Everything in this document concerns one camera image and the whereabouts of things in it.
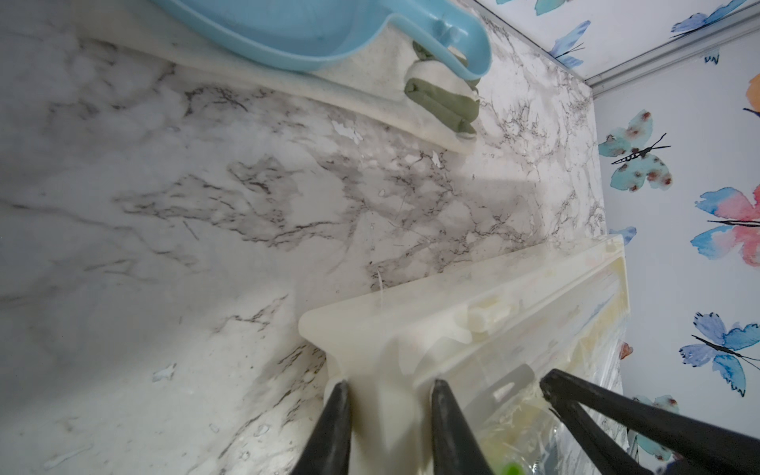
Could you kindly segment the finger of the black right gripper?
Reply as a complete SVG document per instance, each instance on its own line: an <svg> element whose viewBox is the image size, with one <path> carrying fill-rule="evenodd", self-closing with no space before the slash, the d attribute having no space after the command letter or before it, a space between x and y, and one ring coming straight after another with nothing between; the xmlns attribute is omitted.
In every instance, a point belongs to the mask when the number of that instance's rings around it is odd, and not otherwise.
<svg viewBox="0 0 760 475"><path fill-rule="evenodd" d="M759 441L753 437L644 405L558 369L542 377L540 389L550 406L577 403L680 454L666 474L759 472Z"/></svg>
<svg viewBox="0 0 760 475"><path fill-rule="evenodd" d="M611 439L577 403L551 405L581 449L603 475L652 475Z"/></svg>

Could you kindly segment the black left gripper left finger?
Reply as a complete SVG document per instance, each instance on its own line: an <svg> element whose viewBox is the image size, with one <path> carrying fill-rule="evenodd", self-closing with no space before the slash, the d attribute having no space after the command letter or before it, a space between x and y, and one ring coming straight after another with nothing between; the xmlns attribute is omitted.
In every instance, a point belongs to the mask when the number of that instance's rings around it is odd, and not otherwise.
<svg viewBox="0 0 760 475"><path fill-rule="evenodd" d="M352 400L346 380L332 393L292 475L348 475L352 450Z"/></svg>

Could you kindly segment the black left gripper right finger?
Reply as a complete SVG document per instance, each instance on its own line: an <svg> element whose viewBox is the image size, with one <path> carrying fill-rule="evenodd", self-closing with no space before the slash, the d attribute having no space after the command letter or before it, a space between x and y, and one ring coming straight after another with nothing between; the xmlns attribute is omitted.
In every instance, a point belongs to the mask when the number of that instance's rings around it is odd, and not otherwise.
<svg viewBox="0 0 760 475"><path fill-rule="evenodd" d="M431 392L431 449L434 475L493 475L445 380Z"/></svg>

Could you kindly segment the cream plastic wrap dispenser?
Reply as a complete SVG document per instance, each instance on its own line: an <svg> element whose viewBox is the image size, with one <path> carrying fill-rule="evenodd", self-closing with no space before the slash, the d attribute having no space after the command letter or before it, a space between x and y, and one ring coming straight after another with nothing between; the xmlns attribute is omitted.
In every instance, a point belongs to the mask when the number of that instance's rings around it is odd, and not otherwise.
<svg viewBox="0 0 760 475"><path fill-rule="evenodd" d="M445 381L490 469L591 474L540 379L621 390L629 316L617 236L544 243L305 313L299 332L350 388L352 474L433 472L431 395Z"/></svg>

